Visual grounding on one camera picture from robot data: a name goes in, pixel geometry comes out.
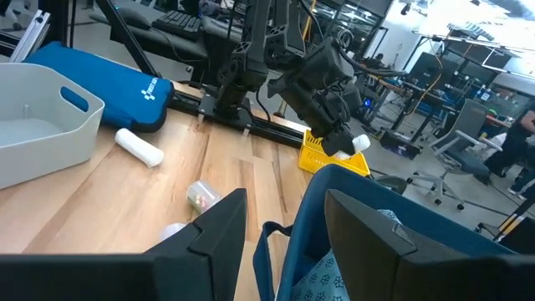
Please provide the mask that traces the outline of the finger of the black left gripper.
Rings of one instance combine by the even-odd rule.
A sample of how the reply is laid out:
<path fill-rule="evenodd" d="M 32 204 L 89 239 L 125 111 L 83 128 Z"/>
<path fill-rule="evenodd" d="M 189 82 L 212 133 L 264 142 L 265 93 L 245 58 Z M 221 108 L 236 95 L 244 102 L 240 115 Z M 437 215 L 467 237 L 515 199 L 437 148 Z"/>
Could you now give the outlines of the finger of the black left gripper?
<path fill-rule="evenodd" d="M 334 156 L 339 151 L 353 156 L 355 154 L 353 139 L 354 136 L 349 127 L 347 125 L 339 125 L 322 138 L 321 146 L 328 156 Z"/>

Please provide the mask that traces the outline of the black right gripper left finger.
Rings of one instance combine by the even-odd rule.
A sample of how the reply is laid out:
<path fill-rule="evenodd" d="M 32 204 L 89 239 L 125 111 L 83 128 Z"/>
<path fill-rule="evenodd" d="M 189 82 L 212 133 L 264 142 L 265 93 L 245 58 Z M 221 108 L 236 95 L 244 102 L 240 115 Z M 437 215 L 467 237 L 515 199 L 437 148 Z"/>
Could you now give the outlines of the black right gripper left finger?
<path fill-rule="evenodd" d="M 0 301 L 233 301 L 246 220 L 237 188 L 143 253 L 0 255 Z"/>

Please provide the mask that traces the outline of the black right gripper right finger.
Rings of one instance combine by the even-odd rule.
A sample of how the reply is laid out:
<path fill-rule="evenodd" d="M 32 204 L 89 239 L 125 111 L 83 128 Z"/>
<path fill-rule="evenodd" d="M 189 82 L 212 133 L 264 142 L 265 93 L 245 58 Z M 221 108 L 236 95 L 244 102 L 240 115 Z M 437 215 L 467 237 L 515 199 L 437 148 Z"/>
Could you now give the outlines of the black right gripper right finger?
<path fill-rule="evenodd" d="M 337 190 L 325 221 L 350 301 L 535 301 L 535 255 L 468 256 Z"/>

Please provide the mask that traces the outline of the white gauze roll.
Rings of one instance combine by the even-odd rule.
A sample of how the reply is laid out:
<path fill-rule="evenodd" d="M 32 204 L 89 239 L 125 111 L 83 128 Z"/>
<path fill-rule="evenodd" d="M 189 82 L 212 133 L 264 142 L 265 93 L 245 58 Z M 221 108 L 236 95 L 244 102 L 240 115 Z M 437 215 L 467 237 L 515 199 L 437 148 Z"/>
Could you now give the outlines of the white gauze roll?
<path fill-rule="evenodd" d="M 162 150 L 126 128 L 116 132 L 115 142 L 149 168 L 158 166 L 164 160 L 165 154 Z"/>
<path fill-rule="evenodd" d="M 352 144 L 354 147 L 354 153 L 357 155 L 367 150 L 371 146 L 371 141 L 366 134 L 362 134 L 357 137 L 354 137 L 352 140 Z M 353 155 L 347 154 L 339 150 L 337 153 L 334 154 L 334 157 L 337 160 L 346 161 L 346 160 L 351 159 Z"/>

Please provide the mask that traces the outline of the small clear plastic cup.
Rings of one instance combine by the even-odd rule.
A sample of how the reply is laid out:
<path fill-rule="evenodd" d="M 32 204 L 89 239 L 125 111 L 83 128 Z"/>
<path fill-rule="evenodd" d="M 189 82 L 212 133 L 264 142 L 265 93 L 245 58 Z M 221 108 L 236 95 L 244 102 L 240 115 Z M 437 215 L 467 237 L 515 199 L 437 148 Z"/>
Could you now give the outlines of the small clear plastic cup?
<path fill-rule="evenodd" d="M 166 226 L 161 234 L 160 234 L 160 241 L 163 242 L 165 241 L 166 239 L 168 239 L 169 237 L 175 235 L 176 233 L 178 233 L 181 229 L 183 229 L 186 225 L 183 224 L 183 223 L 180 223 L 180 222 L 177 222 L 177 223 L 172 223 L 168 226 Z"/>

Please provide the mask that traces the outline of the blue fabric basket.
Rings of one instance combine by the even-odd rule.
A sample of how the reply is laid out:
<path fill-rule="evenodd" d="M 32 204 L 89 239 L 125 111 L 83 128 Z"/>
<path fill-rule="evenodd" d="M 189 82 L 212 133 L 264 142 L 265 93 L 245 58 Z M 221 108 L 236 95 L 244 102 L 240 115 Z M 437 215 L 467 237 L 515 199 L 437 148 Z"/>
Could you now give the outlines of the blue fabric basket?
<path fill-rule="evenodd" d="M 261 301 L 289 301 L 292 287 L 322 259 L 331 246 L 324 217 L 326 192 L 335 189 L 374 209 L 390 209 L 402 223 L 448 247 L 472 256 L 512 254 L 513 251 L 463 227 L 447 217 L 341 166 L 327 165 L 308 184 L 293 225 L 265 222 L 253 255 L 253 267 Z M 289 237 L 278 290 L 268 237 L 275 231 Z"/>

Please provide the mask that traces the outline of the patterned light blue gown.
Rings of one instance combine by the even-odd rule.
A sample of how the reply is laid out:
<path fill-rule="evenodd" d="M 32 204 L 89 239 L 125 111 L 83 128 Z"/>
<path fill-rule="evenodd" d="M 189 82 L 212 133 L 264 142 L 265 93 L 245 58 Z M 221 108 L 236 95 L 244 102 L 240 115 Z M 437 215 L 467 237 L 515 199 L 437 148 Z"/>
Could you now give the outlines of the patterned light blue gown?
<path fill-rule="evenodd" d="M 332 249 L 293 286 L 291 301 L 349 301 Z"/>

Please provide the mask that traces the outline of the clear cup with coloured pills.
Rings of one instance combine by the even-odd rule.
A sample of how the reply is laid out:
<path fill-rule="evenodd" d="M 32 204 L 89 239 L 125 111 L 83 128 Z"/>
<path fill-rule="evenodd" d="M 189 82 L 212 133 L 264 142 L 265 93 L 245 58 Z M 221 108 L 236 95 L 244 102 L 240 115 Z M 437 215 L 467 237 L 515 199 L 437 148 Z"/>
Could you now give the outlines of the clear cup with coloured pills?
<path fill-rule="evenodd" d="M 217 204 L 222 197 L 206 181 L 195 181 L 186 190 L 187 201 L 200 213 Z"/>

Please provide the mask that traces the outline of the yellow plastic basket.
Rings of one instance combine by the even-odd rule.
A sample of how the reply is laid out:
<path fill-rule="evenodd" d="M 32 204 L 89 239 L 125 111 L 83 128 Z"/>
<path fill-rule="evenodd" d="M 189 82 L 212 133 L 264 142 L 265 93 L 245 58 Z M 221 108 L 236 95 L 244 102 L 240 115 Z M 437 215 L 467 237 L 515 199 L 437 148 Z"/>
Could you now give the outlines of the yellow plastic basket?
<path fill-rule="evenodd" d="M 334 156 L 329 157 L 323 152 L 321 139 L 314 138 L 310 130 L 305 130 L 298 158 L 298 167 L 310 173 L 315 173 L 329 164 L 342 166 L 361 176 L 371 176 L 371 170 L 363 154 L 356 154 L 348 160 L 336 159 Z"/>

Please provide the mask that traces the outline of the grey office chair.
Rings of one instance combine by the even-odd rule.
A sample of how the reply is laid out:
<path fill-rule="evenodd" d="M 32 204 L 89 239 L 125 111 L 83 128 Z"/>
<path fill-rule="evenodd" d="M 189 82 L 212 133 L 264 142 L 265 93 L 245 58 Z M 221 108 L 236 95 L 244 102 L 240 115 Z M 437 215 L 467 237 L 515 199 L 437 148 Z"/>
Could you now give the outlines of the grey office chair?
<path fill-rule="evenodd" d="M 408 184 L 414 180 L 432 184 L 427 191 L 434 196 L 434 203 L 440 205 L 444 196 L 449 196 L 457 202 L 459 211 L 465 209 L 465 201 L 460 198 L 446 183 L 449 174 L 488 176 L 490 171 L 469 148 L 487 145 L 496 151 L 502 148 L 487 138 L 481 138 L 479 133 L 487 120 L 487 107 L 475 100 L 467 99 L 451 129 L 441 138 L 431 142 L 429 148 L 433 156 L 442 164 L 444 172 L 440 176 L 433 176 L 423 170 L 417 170 L 406 179 Z"/>

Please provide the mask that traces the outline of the black desk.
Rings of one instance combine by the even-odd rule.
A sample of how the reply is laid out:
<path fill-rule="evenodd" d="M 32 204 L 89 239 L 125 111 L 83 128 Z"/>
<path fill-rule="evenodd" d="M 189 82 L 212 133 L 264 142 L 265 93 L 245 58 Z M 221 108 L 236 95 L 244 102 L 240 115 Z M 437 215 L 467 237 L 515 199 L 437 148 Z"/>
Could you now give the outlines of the black desk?
<path fill-rule="evenodd" d="M 209 57 L 212 47 L 223 50 L 227 44 L 227 23 L 213 18 L 196 18 L 196 36 L 193 32 L 168 33 L 152 27 L 165 14 L 139 3 L 120 3 L 118 13 L 125 20 L 127 28 L 134 35 L 141 48 L 168 59 L 175 58 L 174 51 L 184 60 L 195 63 Z"/>

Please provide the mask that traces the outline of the black keyboard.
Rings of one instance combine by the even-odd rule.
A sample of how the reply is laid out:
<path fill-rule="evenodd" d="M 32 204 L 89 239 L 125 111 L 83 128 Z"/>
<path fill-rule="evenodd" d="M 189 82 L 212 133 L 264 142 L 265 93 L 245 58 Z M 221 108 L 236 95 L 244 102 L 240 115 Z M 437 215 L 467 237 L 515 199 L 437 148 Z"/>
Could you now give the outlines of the black keyboard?
<path fill-rule="evenodd" d="M 169 11 L 152 22 L 151 26 L 191 41 L 201 36 L 201 19 L 180 11 Z"/>

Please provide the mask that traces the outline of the blue first aid pouch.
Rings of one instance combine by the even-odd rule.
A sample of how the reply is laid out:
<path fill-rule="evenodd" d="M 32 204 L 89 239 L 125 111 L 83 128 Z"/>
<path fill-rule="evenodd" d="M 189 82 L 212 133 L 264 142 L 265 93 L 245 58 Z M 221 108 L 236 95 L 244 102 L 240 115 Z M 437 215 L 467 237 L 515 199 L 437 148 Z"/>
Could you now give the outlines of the blue first aid pouch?
<path fill-rule="evenodd" d="M 87 89 L 104 102 L 103 123 L 134 132 L 157 132 L 174 95 L 168 79 L 58 42 L 40 48 L 24 61 L 49 67 Z"/>

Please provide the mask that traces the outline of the silver aluminium extrusion bar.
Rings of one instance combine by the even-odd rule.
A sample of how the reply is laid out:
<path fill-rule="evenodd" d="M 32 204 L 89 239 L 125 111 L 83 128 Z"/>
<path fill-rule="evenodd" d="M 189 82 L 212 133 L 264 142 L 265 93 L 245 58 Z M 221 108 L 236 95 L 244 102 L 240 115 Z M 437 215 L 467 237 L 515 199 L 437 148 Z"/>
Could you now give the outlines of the silver aluminium extrusion bar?
<path fill-rule="evenodd" d="M 21 37 L 17 47 L 13 50 L 10 56 L 10 63 L 21 63 L 31 53 L 35 52 L 48 32 L 50 14 L 38 10 L 30 24 L 28 25 L 24 35 Z"/>

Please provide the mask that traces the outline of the yellow black striped post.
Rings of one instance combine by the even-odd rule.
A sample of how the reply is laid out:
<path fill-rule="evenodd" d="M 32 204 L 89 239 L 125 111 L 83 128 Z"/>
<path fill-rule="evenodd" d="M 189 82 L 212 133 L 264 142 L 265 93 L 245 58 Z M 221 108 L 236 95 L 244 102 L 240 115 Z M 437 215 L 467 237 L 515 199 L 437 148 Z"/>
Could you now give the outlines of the yellow black striped post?
<path fill-rule="evenodd" d="M 521 216 L 523 216 L 533 205 L 535 204 L 535 198 L 527 199 L 524 201 L 518 209 L 516 209 L 499 227 L 498 234 L 495 235 L 494 241 L 499 241 L 505 237 L 507 229 L 509 229 Z"/>

